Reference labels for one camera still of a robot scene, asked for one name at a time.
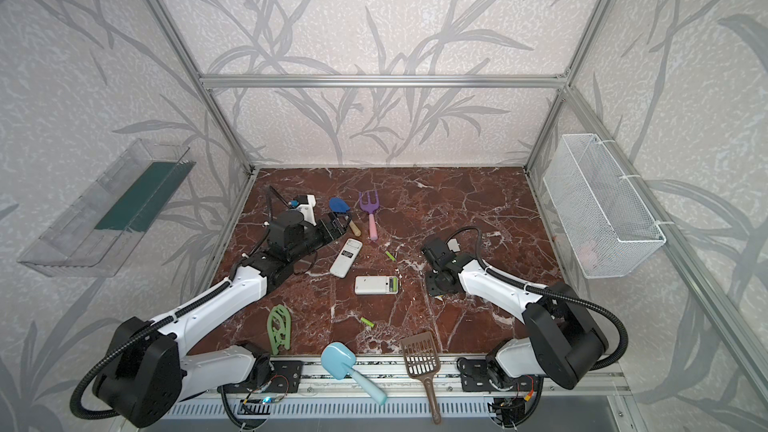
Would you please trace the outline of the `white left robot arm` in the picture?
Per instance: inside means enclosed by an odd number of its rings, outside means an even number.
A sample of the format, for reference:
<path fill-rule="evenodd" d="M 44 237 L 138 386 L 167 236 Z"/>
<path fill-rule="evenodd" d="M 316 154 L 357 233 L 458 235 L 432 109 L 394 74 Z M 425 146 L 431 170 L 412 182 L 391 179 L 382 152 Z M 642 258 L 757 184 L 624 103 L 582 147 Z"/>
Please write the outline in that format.
<path fill-rule="evenodd" d="M 72 414 L 83 420 L 122 416 L 143 428 L 182 400 L 229 384 L 261 387 L 272 374 L 267 350 L 248 342 L 191 354 L 206 335 L 274 292 L 295 264 L 341 238 L 349 222 L 335 213 L 312 222 L 302 211 L 280 213 L 256 248 L 229 275 L 185 304 L 149 321 L 132 317 L 115 331 L 107 353 L 75 386 Z"/>

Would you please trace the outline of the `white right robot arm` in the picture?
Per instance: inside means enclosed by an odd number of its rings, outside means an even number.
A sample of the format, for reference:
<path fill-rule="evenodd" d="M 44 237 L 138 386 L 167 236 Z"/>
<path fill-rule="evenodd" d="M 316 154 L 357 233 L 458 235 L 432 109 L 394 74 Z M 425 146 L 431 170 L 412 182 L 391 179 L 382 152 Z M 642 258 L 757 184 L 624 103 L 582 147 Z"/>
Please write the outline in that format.
<path fill-rule="evenodd" d="M 448 239 L 427 237 L 421 252 L 431 271 L 432 296 L 479 297 L 520 321 L 527 336 L 498 344 L 486 355 L 488 381 L 508 390 L 522 377 L 547 377 L 571 390 L 590 371 L 621 359 L 629 346 L 624 323 L 610 310 L 585 300 L 564 282 L 550 286 L 513 276 L 482 258 L 483 235 L 465 226 Z"/>

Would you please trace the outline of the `blue toy shovel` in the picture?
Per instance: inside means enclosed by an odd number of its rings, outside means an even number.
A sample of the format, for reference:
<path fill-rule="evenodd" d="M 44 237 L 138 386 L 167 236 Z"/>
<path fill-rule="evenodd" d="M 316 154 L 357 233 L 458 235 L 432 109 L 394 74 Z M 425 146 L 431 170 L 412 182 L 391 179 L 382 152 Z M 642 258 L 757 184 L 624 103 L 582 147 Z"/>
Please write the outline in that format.
<path fill-rule="evenodd" d="M 351 229 L 352 233 L 356 237 L 360 237 L 362 235 L 360 228 L 357 226 L 357 224 L 353 220 L 353 216 L 351 214 L 351 208 L 347 205 L 347 203 L 343 199 L 339 197 L 332 197 L 329 200 L 329 206 L 332 212 L 334 212 L 337 215 L 343 216 L 348 220 L 348 227 Z"/>

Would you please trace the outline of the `brown litter scoop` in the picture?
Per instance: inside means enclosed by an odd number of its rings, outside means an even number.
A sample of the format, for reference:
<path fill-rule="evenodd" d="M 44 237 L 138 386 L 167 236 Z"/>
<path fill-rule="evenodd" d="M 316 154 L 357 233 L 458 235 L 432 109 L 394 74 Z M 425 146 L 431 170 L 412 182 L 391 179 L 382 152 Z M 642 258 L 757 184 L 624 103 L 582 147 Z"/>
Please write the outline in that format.
<path fill-rule="evenodd" d="M 442 416 L 434 389 L 435 375 L 440 371 L 441 362 L 435 343 L 434 334 L 425 331 L 400 342 L 406 372 L 412 379 L 424 386 L 434 424 L 442 423 Z"/>

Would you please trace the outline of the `green plastic slotted tool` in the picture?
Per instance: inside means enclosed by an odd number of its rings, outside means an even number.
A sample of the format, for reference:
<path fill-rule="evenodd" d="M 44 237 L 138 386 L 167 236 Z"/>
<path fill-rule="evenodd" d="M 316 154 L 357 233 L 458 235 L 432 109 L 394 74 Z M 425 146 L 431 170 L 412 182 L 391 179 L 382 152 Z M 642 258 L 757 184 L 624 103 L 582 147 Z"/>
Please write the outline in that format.
<path fill-rule="evenodd" d="M 267 319 L 267 335 L 273 355 L 291 349 L 291 314 L 284 305 L 274 306 Z"/>

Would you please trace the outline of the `purple toy rake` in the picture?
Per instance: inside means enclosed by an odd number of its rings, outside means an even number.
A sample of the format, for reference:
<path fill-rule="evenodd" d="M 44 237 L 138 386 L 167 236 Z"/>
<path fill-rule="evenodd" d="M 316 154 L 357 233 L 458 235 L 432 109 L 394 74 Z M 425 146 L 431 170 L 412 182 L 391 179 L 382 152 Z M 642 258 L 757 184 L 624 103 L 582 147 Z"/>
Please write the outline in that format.
<path fill-rule="evenodd" d="M 368 215 L 369 237 L 371 241 L 378 240 L 378 230 L 375 214 L 380 207 L 378 191 L 373 189 L 359 193 L 359 206 Z"/>

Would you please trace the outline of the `light blue plastic scoop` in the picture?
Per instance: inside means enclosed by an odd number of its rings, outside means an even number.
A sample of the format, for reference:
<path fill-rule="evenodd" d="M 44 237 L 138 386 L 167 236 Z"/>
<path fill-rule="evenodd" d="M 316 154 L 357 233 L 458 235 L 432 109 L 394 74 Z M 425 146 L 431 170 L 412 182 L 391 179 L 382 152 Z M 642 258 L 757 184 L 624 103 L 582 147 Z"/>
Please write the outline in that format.
<path fill-rule="evenodd" d="M 387 394 L 355 369 L 357 358 L 351 350 L 340 342 L 328 344 L 321 354 L 323 368 L 336 380 L 347 377 L 354 380 L 378 405 L 384 405 Z"/>

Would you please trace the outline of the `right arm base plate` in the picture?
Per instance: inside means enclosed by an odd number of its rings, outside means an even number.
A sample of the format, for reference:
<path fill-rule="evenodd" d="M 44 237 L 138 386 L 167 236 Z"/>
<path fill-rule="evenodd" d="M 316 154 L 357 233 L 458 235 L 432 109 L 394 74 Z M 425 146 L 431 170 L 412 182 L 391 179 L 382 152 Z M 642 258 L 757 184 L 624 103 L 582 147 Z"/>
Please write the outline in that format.
<path fill-rule="evenodd" d="M 534 389 L 534 381 L 529 376 L 512 379 L 503 375 L 500 369 L 489 372 L 485 359 L 459 357 L 456 367 L 463 392 L 528 393 Z"/>

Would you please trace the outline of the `aluminium front rail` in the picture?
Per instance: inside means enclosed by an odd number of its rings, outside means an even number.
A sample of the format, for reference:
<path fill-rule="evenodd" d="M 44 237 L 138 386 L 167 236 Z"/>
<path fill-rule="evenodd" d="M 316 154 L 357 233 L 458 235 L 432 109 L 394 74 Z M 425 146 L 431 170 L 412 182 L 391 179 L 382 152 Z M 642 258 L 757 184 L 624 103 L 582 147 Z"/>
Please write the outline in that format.
<path fill-rule="evenodd" d="M 630 387 L 623 372 L 617 365 L 610 366 L 597 372 L 588 373 L 575 388 L 566 389 L 556 384 L 552 379 L 545 378 L 543 383 L 536 385 L 528 393 L 514 392 L 463 392 L 456 360 L 459 356 L 443 355 L 440 357 L 441 368 L 434 378 L 434 389 L 437 396 L 459 397 L 468 395 L 483 397 L 535 397 L 539 393 L 556 396 L 611 396 L 629 395 Z M 469 359 L 483 359 L 479 355 L 468 355 Z M 258 402 L 267 397 L 271 402 L 287 399 L 320 399 L 333 398 L 341 400 L 344 397 L 361 398 L 370 401 L 371 397 L 351 378 L 334 379 L 322 366 L 319 356 L 284 356 L 277 360 L 301 360 L 304 362 L 302 377 L 297 393 L 267 394 L 267 393 L 235 393 L 232 397 L 246 398 L 250 402 Z M 355 369 L 380 387 L 390 401 L 396 398 L 426 396 L 422 383 L 412 379 L 406 372 L 404 359 L 396 355 L 361 355 L 357 358 Z"/>

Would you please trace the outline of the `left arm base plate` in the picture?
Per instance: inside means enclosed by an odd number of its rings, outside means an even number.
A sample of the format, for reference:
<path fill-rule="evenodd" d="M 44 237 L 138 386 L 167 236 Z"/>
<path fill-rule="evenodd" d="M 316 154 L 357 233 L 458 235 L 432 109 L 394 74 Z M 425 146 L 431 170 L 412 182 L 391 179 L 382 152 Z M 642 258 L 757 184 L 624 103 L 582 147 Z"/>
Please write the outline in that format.
<path fill-rule="evenodd" d="M 304 362 L 301 360 L 277 360 L 270 363 L 272 369 L 263 381 L 258 379 L 228 384 L 224 386 L 227 394 L 267 393 L 294 394 L 298 392 Z"/>

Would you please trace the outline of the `clear plastic wall shelf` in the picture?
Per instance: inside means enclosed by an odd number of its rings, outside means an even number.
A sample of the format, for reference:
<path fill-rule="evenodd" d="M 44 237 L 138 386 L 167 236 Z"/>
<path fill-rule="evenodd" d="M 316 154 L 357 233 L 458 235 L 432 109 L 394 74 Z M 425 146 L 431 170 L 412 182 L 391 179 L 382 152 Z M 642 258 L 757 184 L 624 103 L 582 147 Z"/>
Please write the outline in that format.
<path fill-rule="evenodd" d="M 47 277 L 115 276 L 195 165 L 188 146 L 134 140 L 18 262 Z"/>

